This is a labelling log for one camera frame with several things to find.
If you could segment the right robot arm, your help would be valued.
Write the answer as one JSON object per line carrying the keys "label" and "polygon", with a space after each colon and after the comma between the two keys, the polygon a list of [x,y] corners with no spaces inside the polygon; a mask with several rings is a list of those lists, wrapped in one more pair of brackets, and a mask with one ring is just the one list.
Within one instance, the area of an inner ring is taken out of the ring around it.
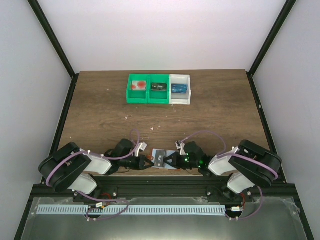
{"label": "right robot arm", "polygon": [[177,142],[177,151],[166,156],[163,162],[172,168],[192,170],[197,168],[204,177],[222,176],[230,173],[226,186],[222,188],[223,198],[229,202],[236,200],[249,188],[268,188],[279,178],[283,160],[249,140],[242,140],[232,150],[207,155],[195,141]]}

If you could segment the black vip credit card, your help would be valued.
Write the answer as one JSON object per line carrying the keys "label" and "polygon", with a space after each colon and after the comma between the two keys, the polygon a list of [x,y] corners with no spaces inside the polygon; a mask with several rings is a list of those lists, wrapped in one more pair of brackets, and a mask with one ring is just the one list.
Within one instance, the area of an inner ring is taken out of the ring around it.
{"label": "black vip credit card", "polygon": [[153,149],[152,156],[154,159],[154,167],[155,168],[164,168],[165,162],[164,158],[167,156],[167,151],[163,149]]}

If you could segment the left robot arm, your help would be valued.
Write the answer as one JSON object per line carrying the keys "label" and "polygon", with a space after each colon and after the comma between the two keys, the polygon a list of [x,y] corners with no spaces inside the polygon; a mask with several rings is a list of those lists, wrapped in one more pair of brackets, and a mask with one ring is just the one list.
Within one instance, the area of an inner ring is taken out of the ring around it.
{"label": "left robot arm", "polygon": [[46,158],[38,171],[45,178],[45,184],[55,192],[80,191],[89,201],[97,202],[102,196],[102,189],[91,174],[110,176],[119,168],[138,171],[151,168],[154,163],[140,154],[146,147],[145,142],[134,144],[124,138],[114,149],[96,154],[70,142]]}

